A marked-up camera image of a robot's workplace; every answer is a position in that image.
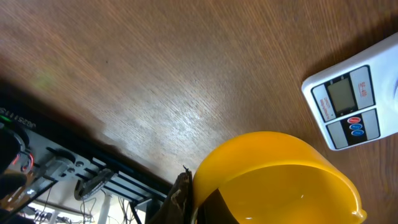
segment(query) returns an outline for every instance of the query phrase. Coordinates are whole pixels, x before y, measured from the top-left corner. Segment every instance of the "wood grain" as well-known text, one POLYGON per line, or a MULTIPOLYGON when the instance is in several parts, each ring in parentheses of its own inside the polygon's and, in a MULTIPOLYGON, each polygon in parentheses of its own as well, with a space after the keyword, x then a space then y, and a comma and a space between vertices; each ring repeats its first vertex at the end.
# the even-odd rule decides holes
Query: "wood grain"
POLYGON ((170 182, 239 134, 297 136, 355 183, 367 223, 395 223, 398 137, 330 151, 300 86, 397 16, 395 0, 1 0, 0 73, 170 182))

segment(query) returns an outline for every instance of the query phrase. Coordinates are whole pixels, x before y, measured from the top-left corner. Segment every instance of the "scale button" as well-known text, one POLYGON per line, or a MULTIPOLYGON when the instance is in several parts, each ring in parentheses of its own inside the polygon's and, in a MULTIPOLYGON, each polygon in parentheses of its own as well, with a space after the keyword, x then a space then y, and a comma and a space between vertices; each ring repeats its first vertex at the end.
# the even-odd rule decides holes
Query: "scale button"
POLYGON ((361 136, 363 135, 365 132, 363 130, 355 130, 351 132, 351 135, 353 136, 361 136))
POLYGON ((351 130, 361 129, 362 127, 363 127, 362 124, 352 124, 352 125, 349 126, 349 128, 350 128, 351 130))
POLYGON ((361 118, 359 117, 348 118, 347 122, 349 122, 349 124, 356 124, 361 122, 361 118))

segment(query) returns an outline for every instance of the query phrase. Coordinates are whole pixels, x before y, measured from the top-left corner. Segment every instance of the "screw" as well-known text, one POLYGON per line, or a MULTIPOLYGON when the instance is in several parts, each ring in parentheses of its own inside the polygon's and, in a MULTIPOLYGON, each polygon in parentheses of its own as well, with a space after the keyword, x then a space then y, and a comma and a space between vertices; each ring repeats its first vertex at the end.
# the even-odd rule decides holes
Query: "screw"
POLYGON ((77 161, 76 162, 76 167, 81 167, 82 165, 84 165, 84 163, 82 161, 77 161))

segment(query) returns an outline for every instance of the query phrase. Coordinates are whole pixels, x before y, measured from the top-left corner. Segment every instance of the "white scale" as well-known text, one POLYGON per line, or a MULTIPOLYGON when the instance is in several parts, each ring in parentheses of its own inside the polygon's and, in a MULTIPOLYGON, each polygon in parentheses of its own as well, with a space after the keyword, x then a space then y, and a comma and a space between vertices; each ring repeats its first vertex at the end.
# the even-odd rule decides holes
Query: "white scale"
POLYGON ((398 132, 398 33, 307 78, 302 91, 331 150, 398 132))

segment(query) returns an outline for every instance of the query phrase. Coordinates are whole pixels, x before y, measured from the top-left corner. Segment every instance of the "lcd screen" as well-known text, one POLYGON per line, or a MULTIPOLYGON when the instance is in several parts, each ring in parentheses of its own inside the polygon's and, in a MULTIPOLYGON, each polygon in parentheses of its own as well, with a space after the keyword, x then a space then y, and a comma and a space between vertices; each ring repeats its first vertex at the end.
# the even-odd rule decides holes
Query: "lcd screen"
POLYGON ((348 78, 328 86, 336 113, 355 107, 353 93, 348 78))

